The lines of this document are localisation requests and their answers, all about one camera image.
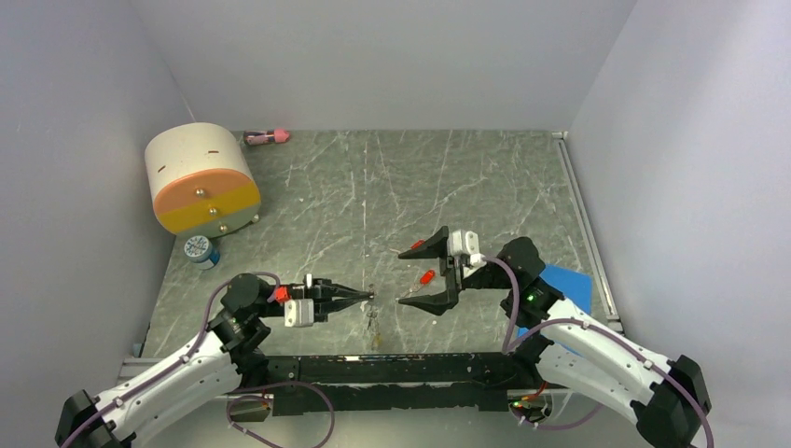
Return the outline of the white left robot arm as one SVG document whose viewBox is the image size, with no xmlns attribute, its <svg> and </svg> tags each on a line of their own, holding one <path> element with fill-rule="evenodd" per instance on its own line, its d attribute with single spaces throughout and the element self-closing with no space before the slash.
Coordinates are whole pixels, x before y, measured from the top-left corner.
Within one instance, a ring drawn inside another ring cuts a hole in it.
<svg viewBox="0 0 791 448">
<path fill-rule="evenodd" d="M 206 309 L 185 345 L 130 380 L 67 399 L 54 440 L 60 447 L 132 447 L 217 396 L 264 400 L 269 390 L 302 387 L 260 351 L 271 334 L 264 318 L 281 317 L 289 328 L 304 328 L 374 297 L 371 290 L 311 275 L 283 284 L 273 273 L 238 274 L 211 294 L 219 311 Z"/>
</svg>

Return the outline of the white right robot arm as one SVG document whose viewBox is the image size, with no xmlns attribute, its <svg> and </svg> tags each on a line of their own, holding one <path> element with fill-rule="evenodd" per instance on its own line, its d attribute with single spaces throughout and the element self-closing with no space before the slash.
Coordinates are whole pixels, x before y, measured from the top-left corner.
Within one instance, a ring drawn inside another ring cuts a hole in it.
<svg viewBox="0 0 791 448">
<path fill-rule="evenodd" d="M 501 352 L 514 361 L 519 384 L 548 382 L 592 399 L 630 421 L 653 447 L 690 447 L 699 432 L 714 446 L 701 366 L 644 348 L 591 317 L 542 278 L 546 264 L 530 238 L 515 238 L 490 256 L 475 232 L 443 226 L 398 258 L 439 260 L 444 292 L 400 299 L 432 315 L 455 307 L 464 290 L 507 290 Z"/>
</svg>

